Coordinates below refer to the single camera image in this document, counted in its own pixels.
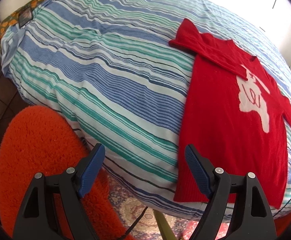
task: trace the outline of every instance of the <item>mattress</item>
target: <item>mattress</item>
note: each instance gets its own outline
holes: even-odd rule
[[[278,49],[252,24],[207,0],[45,0],[33,20],[4,34],[2,71],[25,101],[63,115],[89,148],[104,144],[104,167],[141,202],[198,220],[206,203],[173,201],[194,56],[168,41],[184,18],[257,55],[291,102],[291,71]],[[285,126],[282,206],[291,198],[291,128]],[[228,204],[224,222],[232,209]],[[277,217],[289,211],[291,201]]]

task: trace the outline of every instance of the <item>metal screw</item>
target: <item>metal screw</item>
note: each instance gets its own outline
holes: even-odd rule
[[[248,173],[249,178],[254,179],[256,177],[256,175],[253,172],[249,172]]]
[[[216,168],[215,171],[218,174],[222,174],[223,173],[223,168]]]
[[[34,177],[35,177],[36,179],[39,179],[39,178],[42,177],[42,173],[41,173],[41,172],[38,172],[38,173],[35,174]]]
[[[74,173],[74,171],[75,171],[75,168],[73,168],[73,167],[66,169],[66,173],[69,173],[69,174]]]

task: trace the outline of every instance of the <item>orange floral fabric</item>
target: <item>orange floral fabric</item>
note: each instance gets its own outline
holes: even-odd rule
[[[23,11],[25,8],[31,6],[32,9],[36,8],[39,4],[43,3],[44,0],[31,0],[28,2],[26,5],[20,7],[18,10],[15,12],[11,13],[7,18],[5,18],[1,23],[0,23],[0,41],[6,32],[7,28],[9,26],[15,25],[18,22],[19,19],[19,13]]]

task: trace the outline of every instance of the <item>white patch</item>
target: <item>white patch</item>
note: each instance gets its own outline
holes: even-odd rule
[[[269,132],[269,114],[267,112],[267,104],[261,95],[261,90],[256,81],[270,94],[265,84],[254,74],[252,74],[244,65],[247,72],[247,81],[237,76],[239,86],[239,109],[242,112],[256,111],[261,118],[262,129],[265,133]]]

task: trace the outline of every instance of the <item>patterned rug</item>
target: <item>patterned rug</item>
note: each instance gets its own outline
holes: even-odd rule
[[[141,214],[145,205],[138,201],[132,193],[122,187],[113,177],[109,176],[109,200],[120,217],[122,224],[128,228]],[[177,239],[188,240],[198,222],[164,215]],[[224,237],[229,224],[223,223],[216,239]],[[131,234],[136,240],[162,240],[153,210],[148,208]]]

